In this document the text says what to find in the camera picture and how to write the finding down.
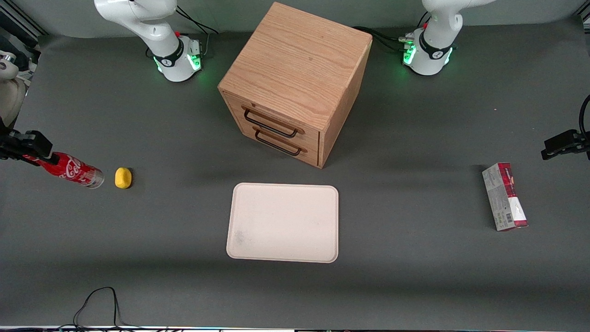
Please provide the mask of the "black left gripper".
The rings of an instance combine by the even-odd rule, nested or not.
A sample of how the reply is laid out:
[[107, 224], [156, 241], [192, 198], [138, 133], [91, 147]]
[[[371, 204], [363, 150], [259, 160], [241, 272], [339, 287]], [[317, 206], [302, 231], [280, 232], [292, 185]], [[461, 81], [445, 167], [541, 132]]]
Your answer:
[[549, 160], [563, 154], [585, 153], [590, 160], [590, 141], [587, 132], [567, 130], [544, 141], [545, 149], [541, 151], [542, 159]]

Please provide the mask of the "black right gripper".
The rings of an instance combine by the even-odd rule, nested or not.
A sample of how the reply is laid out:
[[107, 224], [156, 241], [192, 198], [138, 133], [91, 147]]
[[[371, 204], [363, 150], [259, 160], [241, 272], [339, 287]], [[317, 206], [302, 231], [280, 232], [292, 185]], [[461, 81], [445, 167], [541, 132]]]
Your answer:
[[[13, 152], [12, 143], [13, 129], [4, 124], [0, 118], [0, 159], [1, 160], [19, 160], [19, 156]], [[59, 154], [52, 154], [53, 144], [37, 130], [29, 130], [24, 134], [18, 134], [18, 140], [23, 150], [23, 154], [39, 158], [39, 162], [59, 163]]]

